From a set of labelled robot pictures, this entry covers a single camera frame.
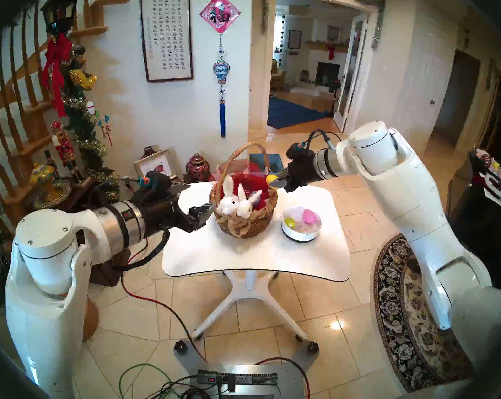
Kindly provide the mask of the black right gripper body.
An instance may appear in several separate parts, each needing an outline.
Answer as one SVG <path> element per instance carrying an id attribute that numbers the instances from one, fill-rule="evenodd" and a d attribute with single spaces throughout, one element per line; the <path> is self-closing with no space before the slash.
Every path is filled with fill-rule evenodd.
<path id="1" fill-rule="evenodd" d="M 289 180 L 289 188 L 284 189 L 286 193 L 292 193 L 297 188 L 317 181 L 317 170 L 315 170 L 313 159 L 292 160 L 287 167 L 289 176 L 283 180 Z"/>

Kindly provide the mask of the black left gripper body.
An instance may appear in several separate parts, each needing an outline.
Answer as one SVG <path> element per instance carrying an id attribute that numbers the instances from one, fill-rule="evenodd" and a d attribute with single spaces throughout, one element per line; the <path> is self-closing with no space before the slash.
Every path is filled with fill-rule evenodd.
<path id="1" fill-rule="evenodd" d="M 143 237 L 174 227 L 189 232 L 189 222 L 178 206 L 179 196 L 180 193 L 162 196 L 155 193 L 142 194 Z"/>

